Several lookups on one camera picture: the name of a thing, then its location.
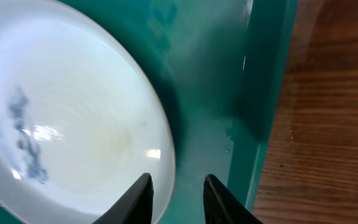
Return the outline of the large teal serving tray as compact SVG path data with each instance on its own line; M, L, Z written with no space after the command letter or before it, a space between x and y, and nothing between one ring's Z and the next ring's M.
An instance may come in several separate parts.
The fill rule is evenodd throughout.
M251 209L269 141L296 1L58 1L136 61L166 115L175 181L157 223L203 223L215 175ZM0 205L0 223L24 223Z

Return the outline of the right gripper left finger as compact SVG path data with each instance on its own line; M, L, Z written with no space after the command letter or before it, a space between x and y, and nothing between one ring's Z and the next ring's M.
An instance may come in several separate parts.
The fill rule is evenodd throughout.
M153 197L152 177L143 173L93 224L151 224Z

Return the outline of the light blue rimmed plate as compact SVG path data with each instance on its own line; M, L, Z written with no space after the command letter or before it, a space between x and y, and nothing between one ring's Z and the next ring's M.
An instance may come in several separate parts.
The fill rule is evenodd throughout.
M157 223L175 151L126 49L64 3L0 1L0 205L24 223L92 223L144 173Z

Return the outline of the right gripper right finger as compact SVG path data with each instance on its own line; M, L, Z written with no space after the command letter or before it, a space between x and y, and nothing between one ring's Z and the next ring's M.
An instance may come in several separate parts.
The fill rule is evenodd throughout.
M262 224L213 174L204 180L203 206L206 224Z

